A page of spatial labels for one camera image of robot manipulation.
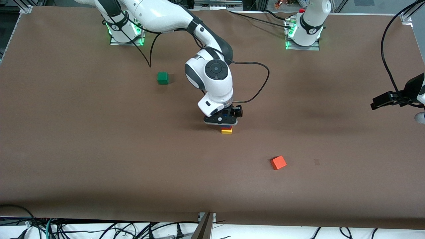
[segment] brown table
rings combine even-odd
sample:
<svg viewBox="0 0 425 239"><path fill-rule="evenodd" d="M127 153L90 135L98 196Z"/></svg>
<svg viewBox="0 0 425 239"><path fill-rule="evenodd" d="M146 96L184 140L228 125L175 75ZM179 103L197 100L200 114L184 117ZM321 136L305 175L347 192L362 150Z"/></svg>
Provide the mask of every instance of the brown table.
<svg viewBox="0 0 425 239"><path fill-rule="evenodd" d="M293 51L279 27L194 13L234 60L271 69L232 135L202 122L202 93L184 75L198 51L189 34L160 36L149 69L134 47L109 46L96 9L23 15L0 67L0 202L40 217L176 221L214 211L227 223L425 228L419 111L369 106L392 90L379 48L390 16L330 15L320 51ZM425 70L399 20L385 50L400 87ZM236 100L266 76L230 68ZM159 71L170 85L158 85ZM274 171L278 155L288 166Z"/></svg>

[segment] yellow block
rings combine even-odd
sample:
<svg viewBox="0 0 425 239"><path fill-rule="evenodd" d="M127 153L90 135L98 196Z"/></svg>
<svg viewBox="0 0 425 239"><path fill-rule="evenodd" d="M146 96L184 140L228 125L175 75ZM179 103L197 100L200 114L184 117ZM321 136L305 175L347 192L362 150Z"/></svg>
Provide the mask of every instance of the yellow block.
<svg viewBox="0 0 425 239"><path fill-rule="evenodd" d="M227 130L227 129L222 129L221 130L221 133L222 134L232 134L232 132L233 132L233 128L232 129L229 129L229 130Z"/></svg>

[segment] green cube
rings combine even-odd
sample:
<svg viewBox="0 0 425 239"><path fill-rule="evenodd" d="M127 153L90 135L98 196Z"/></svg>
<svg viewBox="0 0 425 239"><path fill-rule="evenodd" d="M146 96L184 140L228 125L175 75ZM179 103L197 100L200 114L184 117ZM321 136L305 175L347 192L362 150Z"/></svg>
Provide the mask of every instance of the green cube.
<svg viewBox="0 0 425 239"><path fill-rule="evenodd" d="M170 83L167 72L158 72L156 79L160 85L168 85Z"/></svg>

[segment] teal cable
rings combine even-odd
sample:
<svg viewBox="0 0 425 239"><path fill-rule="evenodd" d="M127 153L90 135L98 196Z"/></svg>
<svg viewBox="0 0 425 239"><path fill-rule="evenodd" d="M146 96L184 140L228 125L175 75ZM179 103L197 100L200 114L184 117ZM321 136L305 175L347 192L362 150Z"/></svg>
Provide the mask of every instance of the teal cable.
<svg viewBox="0 0 425 239"><path fill-rule="evenodd" d="M50 222L52 221L52 218L49 219L46 225L46 239L49 239L49 228L50 228Z"/></svg>

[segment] orange-red block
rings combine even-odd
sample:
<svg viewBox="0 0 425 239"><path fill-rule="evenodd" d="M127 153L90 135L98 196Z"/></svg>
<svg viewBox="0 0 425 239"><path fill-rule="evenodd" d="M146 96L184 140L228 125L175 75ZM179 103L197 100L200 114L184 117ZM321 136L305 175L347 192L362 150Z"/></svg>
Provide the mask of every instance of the orange-red block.
<svg viewBox="0 0 425 239"><path fill-rule="evenodd" d="M270 162L272 163L274 170L278 170L278 169L281 169L281 168L286 166L285 159L283 158L282 155L280 155L277 158L272 159Z"/></svg>

